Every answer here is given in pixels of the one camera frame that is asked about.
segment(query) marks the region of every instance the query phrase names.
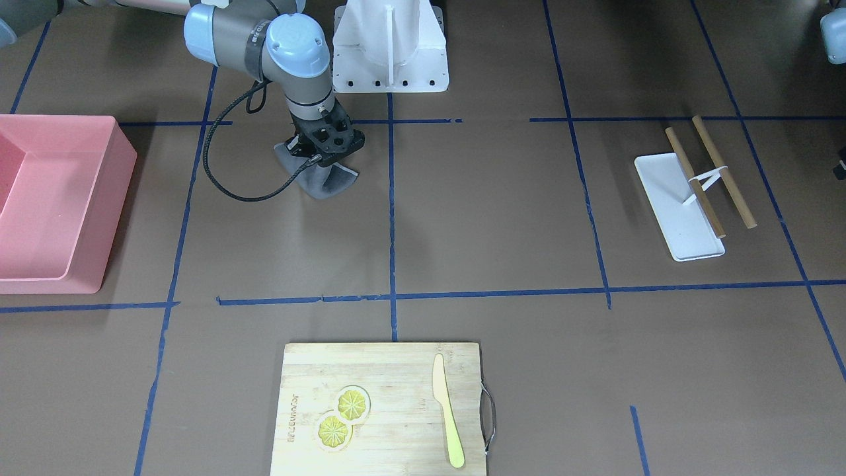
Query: white plastic tray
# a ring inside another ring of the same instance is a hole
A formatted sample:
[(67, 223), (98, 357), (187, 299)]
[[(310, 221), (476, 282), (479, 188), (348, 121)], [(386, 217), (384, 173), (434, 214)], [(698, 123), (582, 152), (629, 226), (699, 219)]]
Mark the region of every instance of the white plastic tray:
[(641, 156), (634, 160), (634, 166), (674, 260), (725, 254), (726, 248), (714, 234), (699, 202), (683, 204), (693, 190), (675, 153)]

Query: pink plastic box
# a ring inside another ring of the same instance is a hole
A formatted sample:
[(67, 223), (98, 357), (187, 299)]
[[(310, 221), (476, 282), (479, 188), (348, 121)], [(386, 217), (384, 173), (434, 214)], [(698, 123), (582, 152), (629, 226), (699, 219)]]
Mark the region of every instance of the pink plastic box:
[(0, 114), (0, 294), (100, 290), (136, 157), (113, 117)]

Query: cutting board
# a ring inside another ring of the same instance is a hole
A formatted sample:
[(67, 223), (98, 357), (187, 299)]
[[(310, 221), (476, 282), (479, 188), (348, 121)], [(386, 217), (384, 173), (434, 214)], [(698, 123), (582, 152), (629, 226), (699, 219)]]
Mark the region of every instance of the cutting board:
[[(431, 370), (443, 354), (461, 468), (449, 464)], [(341, 451), (318, 444), (317, 420), (347, 385), (371, 399), (366, 420)], [(481, 368), (476, 343), (288, 344), (282, 364), (271, 476), (487, 474), (481, 433)]]

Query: wooden stick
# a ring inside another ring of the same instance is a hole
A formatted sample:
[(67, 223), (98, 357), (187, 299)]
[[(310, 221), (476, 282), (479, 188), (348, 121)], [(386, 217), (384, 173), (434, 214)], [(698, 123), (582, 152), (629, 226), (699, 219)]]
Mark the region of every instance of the wooden stick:
[(705, 196), (705, 191), (702, 190), (702, 184), (699, 183), (698, 180), (690, 180), (695, 177), (695, 174), (693, 173), (693, 166), (690, 165), (690, 161), (687, 159), (687, 154), (684, 153), (682, 143), (678, 141), (678, 137), (672, 127), (667, 127), (664, 132), (667, 133), (670, 145), (673, 146), (673, 152), (676, 152), (676, 155), (678, 156), (678, 162), (682, 165), (684, 175), (690, 183), (690, 188), (692, 188), (694, 194), (696, 194), (696, 200), (698, 200), (699, 204), (702, 206), (702, 211), (705, 212), (705, 216), (708, 218), (708, 222), (714, 230), (714, 235), (716, 235), (717, 238), (723, 238), (726, 235), (726, 232), (722, 229), (720, 220), (717, 219), (717, 214), (714, 213), (714, 207), (711, 206), (711, 202), (708, 200), (708, 197)]
[[(702, 143), (705, 144), (705, 148), (708, 149), (708, 155), (711, 156), (714, 165), (717, 167), (724, 166), (726, 163), (722, 160), (722, 155), (717, 150), (717, 146), (711, 139), (711, 135), (708, 134), (708, 129), (705, 128), (705, 122), (702, 121), (702, 117), (698, 115), (694, 116), (693, 125), (696, 126), (696, 131), (699, 132), (699, 137), (702, 139)], [(726, 190), (728, 190), (728, 194), (732, 197), (734, 206), (737, 207), (740, 218), (743, 219), (746, 228), (755, 228), (758, 223), (755, 221), (755, 217), (752, 216), (752, 211), (749, 210), (749, 205), (746, 204), (743, 194), (740, 193), (740, 189), (734, 181), (732, 173), (728, 169), (722, 169), (720, 170), (720, 176), (722, 177), (722, 182), (726, 184)]]

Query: knife blade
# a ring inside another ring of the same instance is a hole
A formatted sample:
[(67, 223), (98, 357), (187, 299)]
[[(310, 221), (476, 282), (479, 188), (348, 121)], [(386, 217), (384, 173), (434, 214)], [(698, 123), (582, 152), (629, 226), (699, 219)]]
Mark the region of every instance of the knife blade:
[(443, 410), (443, 426), (447, 433), (447, 451), (449, 464), (453, 468), (464, 466), (464, 448), (461, 446), (459, 429), (455, 426), (453, 417), (453, 406), (449, 402), (449, 390), (447, 390), (447, 374), (443, 368), (443, 354), (435, 354), (435, 362), (431, 366), (431, 388), (435, 394), (435, 400), (441, 404)]

